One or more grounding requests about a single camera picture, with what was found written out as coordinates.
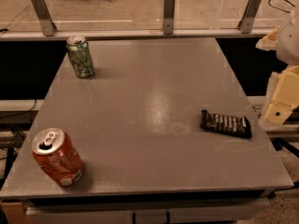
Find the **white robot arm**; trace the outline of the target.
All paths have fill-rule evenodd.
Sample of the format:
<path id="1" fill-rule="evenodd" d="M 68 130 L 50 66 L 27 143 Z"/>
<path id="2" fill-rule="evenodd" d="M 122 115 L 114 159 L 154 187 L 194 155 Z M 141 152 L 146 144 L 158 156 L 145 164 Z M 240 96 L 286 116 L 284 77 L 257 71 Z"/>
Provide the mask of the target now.
<path id="1" fill-rule="evenodd" d="M 263 120 L 282 125 L 299 107 L 299 6 L 279 27 L 261 38 L 256 48 L 274 50 L 277 58 L 287 64 L 281 73 L 271 73 L 262 109 Z"/>

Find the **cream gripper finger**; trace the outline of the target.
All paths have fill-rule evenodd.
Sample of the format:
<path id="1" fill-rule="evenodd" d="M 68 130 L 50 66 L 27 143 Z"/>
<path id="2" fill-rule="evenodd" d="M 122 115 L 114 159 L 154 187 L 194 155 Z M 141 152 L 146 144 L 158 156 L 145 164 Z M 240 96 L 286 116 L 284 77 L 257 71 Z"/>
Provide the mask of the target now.
<path id="1" fill-rule="evenodd" d="M 279 27 L 273 29 L 256 43 L 256 48 L 264 51 L 276 50 L 278 42 Z"/>
<path id="2" fill-rule="evenodd" d="M 263 117 L 270 123 L 283 124 L 299 106 L 299 65 L 288 65 L 269 78 Z"/>

